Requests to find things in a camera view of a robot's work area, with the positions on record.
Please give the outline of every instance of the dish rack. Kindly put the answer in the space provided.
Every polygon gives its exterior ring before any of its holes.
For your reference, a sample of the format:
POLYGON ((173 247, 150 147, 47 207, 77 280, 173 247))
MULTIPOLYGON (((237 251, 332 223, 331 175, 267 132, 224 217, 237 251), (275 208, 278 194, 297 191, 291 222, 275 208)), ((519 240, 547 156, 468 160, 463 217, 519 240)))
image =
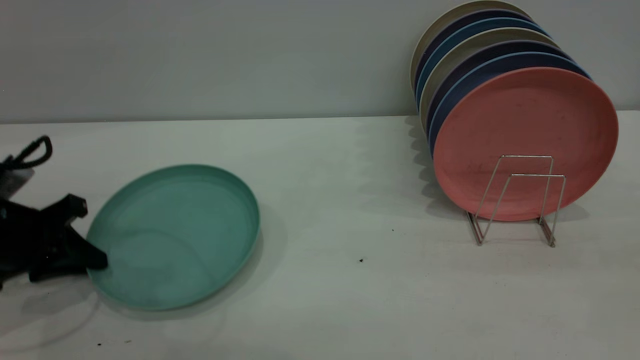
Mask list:
POLYGON ((550 247, 556 247, 556 237, 554 236, 554 233, 556 231, 556 223, 557 223, 557 219, 558 219, 558 212, 560 211, 560 204, 562 204, 562 198, 564 195, 564 186, 566 185, 566 176, 562 175, 562 174, 553 174, 553 168, 554 168, 554 157, 553 156, 549 156, 549 155, 502 155, 498 161, 495 164, 495 167, 493 168, 493 173, 491 174, 491 178, 489 179, 489 183, 486 186, 486 189, 484 191, 484 195, 482 196, 482 199, 480 200, 480 205, 478 205, 478 210, 476 211, 475 214, 471 214, 470 212, 466 211, 467 213, 467 219, 469 221, 469 224, 471 225, 471 228, 473 229, 473 234, 474 234, 474 238, 476 239, 476 243, 478 244, 478 246, 481 246, 485 239, 486 239, 486 235, 489 231, 489 228, 491 227, 491 224, 493 223, 493 218, 495 218, 495 214, 496 212, 498 212, 498 207, 500 207, 500 202, 502 201, 502 197, 504 196, 504 193, 507 191, 507 188, 509 187, 509 183, 511 182, 511 180, 513 178, 517 178, 517 177, 546 177, 547 178, 547 187, 545 188, 545 194, 544 197, 542 198, 542 207, 540 209, 540 217, 538 217, 536 219, 538 225, 540 225, 540 227, 542 227, 542 232, 545 234, 545 237, 547 238, 547 244, 550 247), (493 213, 491 215, 491 218, 489 218, 489 221, 484 229, 484 231, 482 230, 482 227, 478 221, 478 214, 480 213, 480 210, 482 209, 482 205, 484 204, 484 200, 486 198, 486 194, 489 192, 489 188, 491 187, 491 184, 493 183, 493 178, 495 177, 495 173, 498 171, 498 168, 500 167, 500 162, 502 161, 502 159, 505 158, 534 158, 534 159, 543 159, 543 160, 549 160, 549 173, 548 174, 520 174, 520 173, 512 173, 511 175, 509 175, 507 177, 507 181, 505 181, 504 186, 502 187, 502 192, 500 193, 500 197, 498 198, 498 202, 496 202, 495 207, 493 208, 493 213), (547 223, 547 220, 545 219, 544 216, 544 210, 545 210, 545 206, 547 205, 547 193, 549 191, 549 184, 551 182, 552 178, 560 178, 562 179, 562 188, 560 189, 560 196, 558 198, 558 203, 556 206, 556 212, 554 214, 554 222, 551 225, 551 228, 549 228, 549 225, 547 223))

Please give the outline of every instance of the black cord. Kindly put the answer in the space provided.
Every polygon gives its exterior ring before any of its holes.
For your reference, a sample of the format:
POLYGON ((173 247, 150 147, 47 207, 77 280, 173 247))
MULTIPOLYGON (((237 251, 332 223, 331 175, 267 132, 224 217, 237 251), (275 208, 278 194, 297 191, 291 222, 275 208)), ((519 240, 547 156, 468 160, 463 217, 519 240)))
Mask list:
POLYGON ((32 142, 24 148, 24 150, 14 159, 9 157, 4 163, 0 163, 0 171, 2 170, 22 170, 25 168, 33 168, 44 164, 53 154, 53 146, 51 145, 51 139, 44 135, 36 141, 32 142), (40 158, 32 161, 24 162, 24 160, 33 154, 44 143, 45 152, 40 158))

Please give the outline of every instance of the green plate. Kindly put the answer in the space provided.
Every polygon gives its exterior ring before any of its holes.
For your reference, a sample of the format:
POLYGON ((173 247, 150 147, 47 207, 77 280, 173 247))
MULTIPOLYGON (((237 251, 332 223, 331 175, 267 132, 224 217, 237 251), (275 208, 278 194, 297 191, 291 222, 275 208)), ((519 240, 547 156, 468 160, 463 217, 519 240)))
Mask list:
POLYGON ((259 228, 255 196, 235 175, 204 165, 164 168, 125 186, 95 217, 87 240, 109 266, 89 276, 131 307, 190 305, 238 273, 259 228))

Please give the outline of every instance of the wall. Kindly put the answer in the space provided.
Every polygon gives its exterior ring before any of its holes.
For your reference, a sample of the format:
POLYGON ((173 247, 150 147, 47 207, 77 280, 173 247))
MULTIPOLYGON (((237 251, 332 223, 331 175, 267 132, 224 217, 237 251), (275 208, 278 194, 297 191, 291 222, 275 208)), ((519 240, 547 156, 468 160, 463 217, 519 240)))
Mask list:
MULTIPOLYGON (((447 0, 2 0, 0 122, 400 115, 447 0)), ((619 109, 640 3, 519 0, 619 109)))

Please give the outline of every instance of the white table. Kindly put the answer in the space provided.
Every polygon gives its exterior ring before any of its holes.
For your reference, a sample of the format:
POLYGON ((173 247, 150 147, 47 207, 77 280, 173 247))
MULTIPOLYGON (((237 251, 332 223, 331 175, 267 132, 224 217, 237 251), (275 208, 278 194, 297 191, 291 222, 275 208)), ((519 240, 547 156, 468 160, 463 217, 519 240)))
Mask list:
POLYGON ((242 177, 263 216, 248 266, 186 309, 130 311, 83 277, 8 281, 0 358, 637 359, 640 111, 619 116, 616 156, 562 210, 555 249, 533 223, 478 247, 415 117, 0 126, 0 157, 51 136, 13 200, 84 197, 83 235, 125 183, 182 163, 242 177))

